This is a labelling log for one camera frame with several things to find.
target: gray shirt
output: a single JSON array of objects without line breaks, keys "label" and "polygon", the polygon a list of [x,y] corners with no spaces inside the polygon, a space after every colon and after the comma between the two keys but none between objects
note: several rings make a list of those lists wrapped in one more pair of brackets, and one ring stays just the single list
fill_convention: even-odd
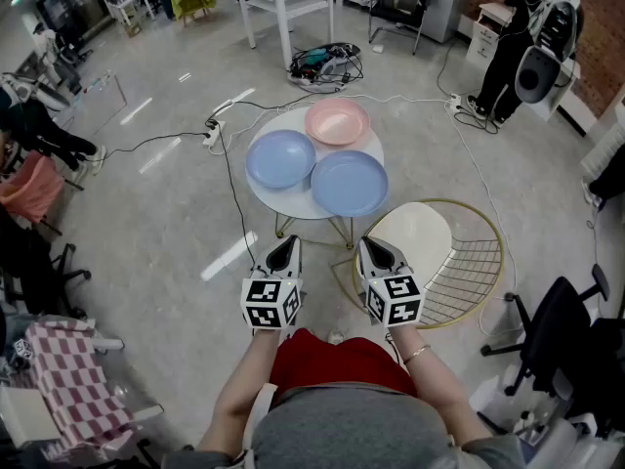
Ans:
[{"label": "gray shirt", "polygon": [[[288,391],[254,433],[257,469],[522,469],[517,437],[453,445],[437,411],[389,389],[350,384]],[[179,451],[164,469],[228,467],[223,453]]]}]

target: sneaker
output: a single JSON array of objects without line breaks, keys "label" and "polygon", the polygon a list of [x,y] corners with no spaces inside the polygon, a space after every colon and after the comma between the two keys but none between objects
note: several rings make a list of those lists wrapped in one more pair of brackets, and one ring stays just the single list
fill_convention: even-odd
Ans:
[{"label": "sneaker", "polygon": [[509,116],[498,116],[495,114],[495,116],[493,116],[492,118],[492,122],[495,124],[495,127],[497,127],[498,129],[500,129],[504,123],[506,123],[506,120],[509,118]]},{"label": "sneaker", "polygon": [[341,344],[341,342],[343,342],[344,340],[345,340],[345,335],[343,335],[343,332],[339,330],[338,328],[335,328],[334,330],[332,330],[330,334],[328,335],[328,343],[334,346]]},{"label": "sneaker", "polygon": [[582,177],[582,191],[584,192],[586,203],[593,205],[595,208],[599,208],[602,204],[602,199],[590,191],[589,185],[590,183]]},{"label": "sneaker", "polygon": [[98,148],[98,152],[90,157],[89,161],[91,161],[91,172],[93,173],[93,175],[98,175],[98,172],[102,170],[105,156],[106,156],[106,146],[101,145]]},{"label": "sneaker", "polygon": [[87,165],[84,163],[79,163],[79,167],[77,170],[74,170],[69,176],[69,180],[74,184],[80,184],[82,180],[87,175]]},{"label": "sneaker", "polygon": [[486,119],[486,110],[478,106],[478,98],[476,96],[469,96],[467,98],[467,105],[475,118],[482,121]]}]

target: checkered cloth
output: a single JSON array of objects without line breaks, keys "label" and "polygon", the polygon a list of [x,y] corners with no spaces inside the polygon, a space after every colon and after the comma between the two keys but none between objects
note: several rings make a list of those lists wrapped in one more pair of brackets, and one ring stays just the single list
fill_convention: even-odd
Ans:
[{"label": "checkered cloth", "polygon": [[30,369],[14,382],[39,389],[62,433],[43,448],[49,460],[74,448],[100,448],[130,431],[132,414],[108,391],[94,361],[94,325],[92,320],[39,321],[26,331],[34,356]]}]

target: polished floor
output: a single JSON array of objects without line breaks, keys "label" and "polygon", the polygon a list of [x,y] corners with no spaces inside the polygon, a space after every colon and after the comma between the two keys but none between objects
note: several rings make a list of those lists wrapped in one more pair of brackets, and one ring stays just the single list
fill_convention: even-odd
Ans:
[{"label": "polished floor", "polygon": [[[305,95],[286,81],[274,15],[254,12],[252,21],[257,30],[255,50],[249,48],[234,0],[219,0],[208,19],[187,27],[160,14],[157,21],[146,21],[134,38],[121,28],[109,28],[92,42],[95,53],[84,66],[83,84],[110,69],[119,79],[127,106],[117,112],[123,100],[113,93],[89,116],[75,116],[70,131],[109,150],[131,149],[151,137],[201,132],[213,108],[248,88],[256,92],[246,100],[267,107]],[[398,94],[443,98],[437,76],[447,46],[422,37],[413,57],[410,40],[381,33],[376,41],[384,43],[385,50],[375,54],[366,40],[367,17],[355,8],[345,9],[342,28],[341,39],[362,47],[364,66],[364,79],[345,94],[380,100]],[[292,45],[308,49],[324,43],[326,29],[324,12],[295,19]],[[458,42],[449,54],[440,78],[448,92],[479,88],[481,73],[465,63],[465,53],[466,46]],[[354,221],[356,235],[384,212],[428,197],[461,200],[496,222],[479,174],[442,103],[358,101],[370,113],[382,141],[391,188],[383,208]],[[251,125],[261,113],[256,107],[238,106],[220,118],[230,134]],[[274,116],[275,112],[266,113],[254,129],[234,138],[229,153],[247,231],[258,237],[252,246],[255,252],[273,241],[274,215],[250,192],[244,158],[255,131]],[[560,275],[580,290],[588,287],[595,253],[579,162],[590,142],[559,114],[544,122],[527,107],[521,107],[496,136],[460,127],[499,210],[516,260],[517,293],[530,312]],[[210,154],[201,145],[201,136],[185,135],[175,141],[158,140],[134,152],[117,152],[97,177],[85,179],[84,192],[68,193],[57,217],[63,237],[55,244],[57,249],[65,241],[77,245],[73,266],[90,269],[93,278],[76,285],[72,299],[97,319],[101,332],[125,341],[120,358],[128,364],[133,381],[165,408],[156,428],[161,443],[172,448],[197,443],[220,388],[251,337],[239,309],[240,284],[249,268],[246,254],[208,280],[201,276],[242,238],[226,161]],[[610,204],[597,224],[599,261],[612,287],[610,300],[601,304],[606,316],[617,312],[625,273],[617,208]],[[323,222],[296,223],[291,231],[338,239]],[[384,330],[370,325],[330,273],[330,264],[347,258],[345,250],[305,245],[309,295],[298,325],[319,337],[338,327],[348,336],[370,337],[390,351]],[[341,277],[348,279],[347,273]],[[507,256],[497,295],[513,289],[513,284]],[[597,312],[595,300],[589,306]],[[519,324],[516,314],[505,302],[492,299],[483,313],[483,326],[491,332],[514,327]],[[478,314],[472,314],[426,331],[425,337],[461,377],[475,407],[490,404],[487,409],[504,422],[527,407],[529,388],[513,402],[501,394],[518,357],[485,359],[479,354],[485,342],[508,343],[518,333],[489,339],[479,330]]]}]

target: blue plate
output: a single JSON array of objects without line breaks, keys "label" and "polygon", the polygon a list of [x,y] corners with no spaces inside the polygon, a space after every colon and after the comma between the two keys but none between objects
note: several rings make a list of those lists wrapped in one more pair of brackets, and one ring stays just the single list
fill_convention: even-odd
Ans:
[{"label": "blue plate", "polygon": [[247,151],[247,172],[267,188],[289,188],[314,167],[311,140],[295,130],[275,130],[257,139]]},{"label": "blue plate", "polygon": [[368,215],[384,203],[389,178],[373,156],[361,151],[337,151],[312,171],[312,195],[328,212],[341,217]]}]

